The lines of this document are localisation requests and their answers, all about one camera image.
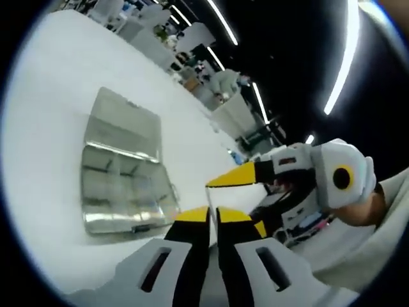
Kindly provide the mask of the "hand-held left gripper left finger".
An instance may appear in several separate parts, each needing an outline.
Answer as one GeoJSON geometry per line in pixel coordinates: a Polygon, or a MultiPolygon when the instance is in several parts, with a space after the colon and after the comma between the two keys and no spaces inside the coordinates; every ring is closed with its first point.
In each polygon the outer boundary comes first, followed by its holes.
{"type": "Polygon", "coordinates": [[[210,210],[176,216],[163,239],[151,239],[94,290],[68,296],[72,306],[199,306],[209,263],[210,210]]]}

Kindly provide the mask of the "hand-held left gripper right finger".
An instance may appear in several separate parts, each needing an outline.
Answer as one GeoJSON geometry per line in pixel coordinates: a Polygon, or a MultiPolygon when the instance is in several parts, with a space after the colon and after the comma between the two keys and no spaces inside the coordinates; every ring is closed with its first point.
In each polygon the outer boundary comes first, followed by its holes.
{"type": "Polygon", "coordinates": [[[345,306],[344,290],[318,281],[311,266],[245,213],[218,207],[219,267],[230,306],[345,306]]]}

